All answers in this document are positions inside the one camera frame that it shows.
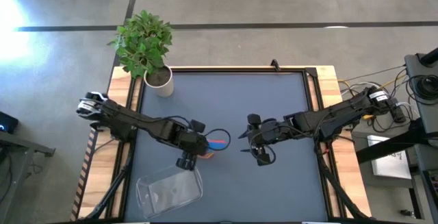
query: potted plant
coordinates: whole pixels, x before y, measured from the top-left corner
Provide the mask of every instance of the potted plant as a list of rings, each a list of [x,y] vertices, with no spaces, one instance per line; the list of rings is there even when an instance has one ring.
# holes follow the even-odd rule
[[[120,63],[132,78],[143,77],[148,86],[160,97],[173,92],[172,70],[163,62],[172,45],[172,31],[169,22],[163,23],[158,16],[143,10],[127,19],[124,26],[117,27],[115,45]]]

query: white pot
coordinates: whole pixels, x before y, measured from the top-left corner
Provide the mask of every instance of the white pot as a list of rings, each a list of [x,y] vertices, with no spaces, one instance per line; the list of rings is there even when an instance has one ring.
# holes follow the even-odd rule
[[[143,75],[143,81],[147,84],[147,86],[151,87],[152,89],[155,90],[155,93],[157,95],[159,95],[160,97],[168,97],[173,93],[173,73],[172,73],[172,69],[170,69],[170,67],[168,65],[164,65],[165,67],[167,67],[167,69],[169,69],[170,71],[170,79],[163,84],[162,86],[152,86],[150,85],[147,80],[146,80],[146,74],[148,73],[147,71],[144,72]]]

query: green leaves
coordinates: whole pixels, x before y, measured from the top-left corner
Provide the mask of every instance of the green leaves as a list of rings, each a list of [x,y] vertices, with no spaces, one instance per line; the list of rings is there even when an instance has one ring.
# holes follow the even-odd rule
[[[164,66],[163,55],[169,52],[166,46],[172,45],[169,22],[143,10],[127,19],[124,26],[118,26],[117,32],[109,45],[114,45],[120,63],[125,65],[123,69],[132,77],[142,77],[145,71],[151,74]]]

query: gray tabletop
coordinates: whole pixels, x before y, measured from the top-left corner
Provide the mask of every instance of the gray tabletop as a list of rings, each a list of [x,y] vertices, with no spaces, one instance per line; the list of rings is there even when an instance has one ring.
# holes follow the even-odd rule
[[[213,158],[198,160],[203,196],[182,208],[146,220],[136,200],[140,177],[175,164],[181,151],[155,142],[139,132],[133,159],[125,221],[217,222],[217,221],[326,221],[324,197],[313,142],[290,140],[273,146],[277,161],[257,166],[246,139],[252,112],[262,119],[307,110],[300,73],[200,74],[176,73],[175,91],[161,98],[147,88],[142,113],[149,116],[181,115],[206,124],[206,131],[227,129],[232,143]]]

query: plant pot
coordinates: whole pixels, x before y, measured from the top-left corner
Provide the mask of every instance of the plant pot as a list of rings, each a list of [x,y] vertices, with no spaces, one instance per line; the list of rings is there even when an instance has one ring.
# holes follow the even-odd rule
[[[160,97],[168,97],[173,93],[173,74],[172,70],[168,65],[164,65],[164,69],[167,69],[170,72],[170,77],[164,83],[157,84],[156,82],[148,82],[147,71],[144,72],[143,80],[147,84],[147,86],[151,87],[155,90],[155,94]]]

